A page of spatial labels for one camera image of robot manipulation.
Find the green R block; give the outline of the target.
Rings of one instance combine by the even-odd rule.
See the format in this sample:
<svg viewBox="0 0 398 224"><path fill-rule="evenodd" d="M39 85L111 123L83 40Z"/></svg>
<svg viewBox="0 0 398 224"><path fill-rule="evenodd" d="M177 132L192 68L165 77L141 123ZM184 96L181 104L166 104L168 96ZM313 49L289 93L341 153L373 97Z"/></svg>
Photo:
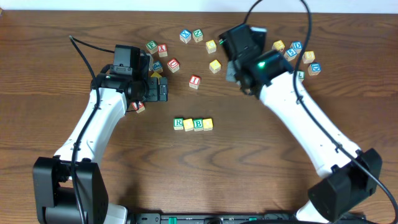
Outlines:
<svg viewBox="0 0 398 224"><path fill-rule="evenodd" d="M174 130L184 129L183 118L174 118L173 127L174 127Z"/></svg>

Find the yellow O block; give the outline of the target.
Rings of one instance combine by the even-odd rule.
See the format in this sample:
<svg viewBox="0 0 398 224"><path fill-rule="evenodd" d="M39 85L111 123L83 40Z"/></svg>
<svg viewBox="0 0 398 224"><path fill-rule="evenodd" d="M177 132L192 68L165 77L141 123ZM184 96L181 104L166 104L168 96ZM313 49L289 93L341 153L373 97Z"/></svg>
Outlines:
<svg viewBox="0 0 398 224"><path fill-rule="evenodd" d="M192 131L194 130L194 124L193 124L193 120L190 119L184 119L183 120L183 127L185 131Z"/></svg>
<svg viewBox="0 0 398 224"><path fill-rule="evenodd" d="M203 119L203 130L211 131L213 129L213 120L211 118Z"/></svg>

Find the green B block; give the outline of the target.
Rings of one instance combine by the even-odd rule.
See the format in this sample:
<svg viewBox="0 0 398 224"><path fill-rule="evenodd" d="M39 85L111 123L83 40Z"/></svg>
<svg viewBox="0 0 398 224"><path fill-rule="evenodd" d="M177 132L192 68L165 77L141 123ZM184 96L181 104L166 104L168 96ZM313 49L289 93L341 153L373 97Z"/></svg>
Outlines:
<svg viewBox="0 0 398 224"><path fill-rule="evenodd" d="M202 131L204 130L203 120L201 118L193 120L194 131Z"/></svg>

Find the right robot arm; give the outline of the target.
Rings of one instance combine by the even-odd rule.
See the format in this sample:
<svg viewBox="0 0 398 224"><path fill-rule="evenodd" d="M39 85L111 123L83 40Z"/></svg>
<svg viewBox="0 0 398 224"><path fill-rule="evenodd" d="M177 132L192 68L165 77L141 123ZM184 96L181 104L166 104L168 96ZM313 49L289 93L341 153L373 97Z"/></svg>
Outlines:
<svg viewBox="0 0 398 224"><path fill-rule="evenodd" d="M362 151L331 122L278 51L229 53L228 75L277 115L321 178L308 190L298 220L334 223L376 191L380 155L375 149Z"/></svg>

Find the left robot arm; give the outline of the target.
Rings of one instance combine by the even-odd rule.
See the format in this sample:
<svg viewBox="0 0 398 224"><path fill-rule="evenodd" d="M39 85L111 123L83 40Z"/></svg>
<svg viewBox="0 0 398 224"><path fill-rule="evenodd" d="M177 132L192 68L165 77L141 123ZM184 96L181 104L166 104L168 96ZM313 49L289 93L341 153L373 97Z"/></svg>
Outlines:
<svg viewBox="0 0 398 224"><path fill-rule="evenodd" d="M100 73L75 129L53 157L33 166L40 223L129 223L122 205L109 202L100 172L106 146L118 121L135 101L167 101L165 77L140 78Z"/></svg>

